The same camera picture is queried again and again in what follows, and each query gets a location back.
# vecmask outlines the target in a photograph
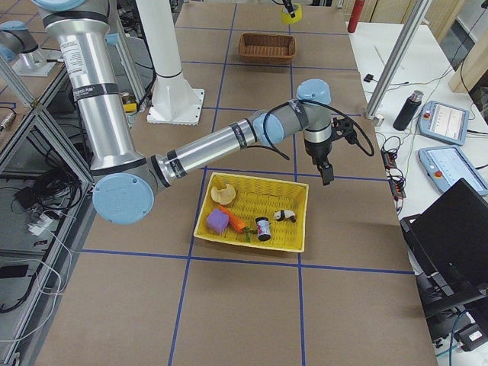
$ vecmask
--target wicker basket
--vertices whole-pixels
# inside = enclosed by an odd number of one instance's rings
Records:
[[[295,56],[295,37],[244,33],[239,42],[239,55],[247,63],[290,63]]]
[[[212,201],[210,190],[213,186],[219,189],[225,188],[227,183],[236,189],[237,195],[226,208],[243,219],[252,229],[255,229],[256,217],[268,217],[271,223],[270,240],[260,242],[256,235],[251,235],[251,242],[246,242],[246,235],[237,233],[231,226],[221,234],[207,227],[208,215],[218,208],[218,204]],[[210,177],[193,235],[211,242],[223,242],[235,246],[303,252],[307,199],[308,185],[303,183],[214,172]],[[273,214],[277,210],[292,210],[296,214],[297,221],[295,223],[289,220],[276,221],[273,219]]]

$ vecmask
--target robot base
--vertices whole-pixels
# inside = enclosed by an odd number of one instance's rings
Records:
[[[60,51],[55,50],[42,50],[42,55],[45,57],[45,59],[60,59],[61,57],[63,57]],[[25,61],[20,58],[14,63],[12,69],[19,76],[37,76],[45,78],[49,76],[49,74],[53,71],[53,68],[56,64],[57,63],[52,62],[44,63],[42,66],[36,69],[32,69],[27,67]]]
[[[197,125],[204,96],[203,89],[193,89],[182,75],[171,79],[158,77],[147,121],[151,124]]]

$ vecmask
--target red fire extinguisher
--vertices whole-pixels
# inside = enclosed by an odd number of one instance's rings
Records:
[[[358,26],[359,18],[361,17],[361,12],[363,11],[365,0],[356,0],[354,3],[354,8],[352,9],[351,18],[349,19],[348,32],[356,32],[356,27]]]

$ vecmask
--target orange carrot toy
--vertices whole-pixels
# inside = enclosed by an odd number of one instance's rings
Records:
[[[224,212],[229,217],[230,226],[238,233],[244,233],[249,231],[249,227],[246,225],[246,222],[242,219],[239,219],[236,215],[230,212],[229,209],[225,208],[221,204],[219,205],[219,210]]]

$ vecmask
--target brown wicker basket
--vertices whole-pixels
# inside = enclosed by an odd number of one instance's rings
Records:
[[[244,33],[239,42],[239,55],[247,63],[290,63],[295,56],[295,37]]]

